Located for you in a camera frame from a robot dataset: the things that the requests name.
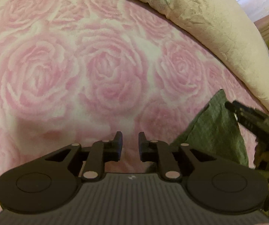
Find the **grey plaid shorts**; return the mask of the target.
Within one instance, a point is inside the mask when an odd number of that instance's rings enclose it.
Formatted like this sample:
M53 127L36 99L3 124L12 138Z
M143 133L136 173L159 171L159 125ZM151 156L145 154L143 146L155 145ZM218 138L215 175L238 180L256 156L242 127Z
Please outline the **grey plaid shorts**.
M249 166L244 139L234 114L225 108L227 97L217 91L171 146L182 143L243 166Z

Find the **pink rose bed blanket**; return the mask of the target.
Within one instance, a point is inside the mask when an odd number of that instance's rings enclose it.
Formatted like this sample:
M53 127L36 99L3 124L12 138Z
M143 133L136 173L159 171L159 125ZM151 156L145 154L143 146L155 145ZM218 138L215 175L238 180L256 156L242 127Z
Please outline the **pink rose bed blanket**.
M121 161L106 170L144 172L138 133L172 143L220 89L261 108L222 62L143 3L0 0L0 176L118 131Z

